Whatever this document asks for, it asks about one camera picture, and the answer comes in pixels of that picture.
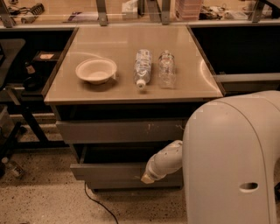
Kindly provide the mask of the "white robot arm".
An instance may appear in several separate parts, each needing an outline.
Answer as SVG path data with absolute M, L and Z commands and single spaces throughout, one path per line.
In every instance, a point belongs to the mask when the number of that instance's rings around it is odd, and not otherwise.
M 199 107 L 183 138 L 152 156 L 142 181 L 183 172 L 188 224 L 277 224 L 280 92 L 224 97 Z

